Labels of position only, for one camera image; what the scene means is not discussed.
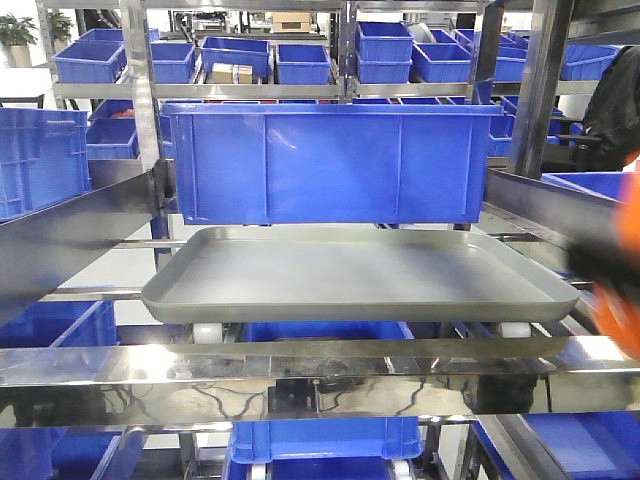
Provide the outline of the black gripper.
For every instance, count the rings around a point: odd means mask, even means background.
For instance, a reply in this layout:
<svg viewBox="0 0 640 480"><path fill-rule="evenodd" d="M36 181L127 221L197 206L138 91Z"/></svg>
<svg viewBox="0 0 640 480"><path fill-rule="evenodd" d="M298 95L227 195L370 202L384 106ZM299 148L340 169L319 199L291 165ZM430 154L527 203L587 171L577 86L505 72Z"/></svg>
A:
<svg viewBox="0 0 640 480"><path fill-rule="evenodd" d="M639 254L604 240L580 240L569 246L569 268L610 293L639 299Z"/></svg>

